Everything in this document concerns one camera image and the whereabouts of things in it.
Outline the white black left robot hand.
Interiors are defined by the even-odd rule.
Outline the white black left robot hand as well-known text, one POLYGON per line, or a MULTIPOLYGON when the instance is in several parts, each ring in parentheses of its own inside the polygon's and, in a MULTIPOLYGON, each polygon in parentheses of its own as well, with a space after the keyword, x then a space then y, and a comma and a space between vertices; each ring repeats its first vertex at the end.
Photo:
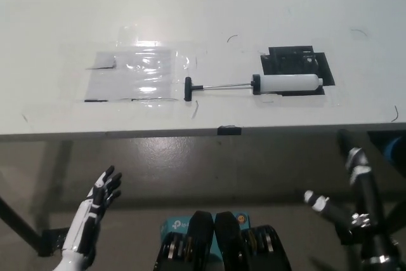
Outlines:
POLYGON ((122 173, 110 166, 96 180, 72 220, 62 249, 88 256, 95 248, 101 221, 110 205, 121 195, 122 173))

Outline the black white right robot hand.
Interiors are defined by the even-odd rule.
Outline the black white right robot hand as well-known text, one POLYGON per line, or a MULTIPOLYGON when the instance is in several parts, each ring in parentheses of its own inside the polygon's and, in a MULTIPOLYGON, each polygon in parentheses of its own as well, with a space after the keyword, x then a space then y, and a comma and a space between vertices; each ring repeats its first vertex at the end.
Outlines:
POLYGON ((350 188, 355 196, 355 210, 343 208, 330 197, 312 190, 304 192, 304 202, 322 218, 334 224, 342 245, 361 245, 361 257, 364 260, 375 256, 398 256, 365 150, 345 129, 338 131, 337 142, 349 176, 350 188))

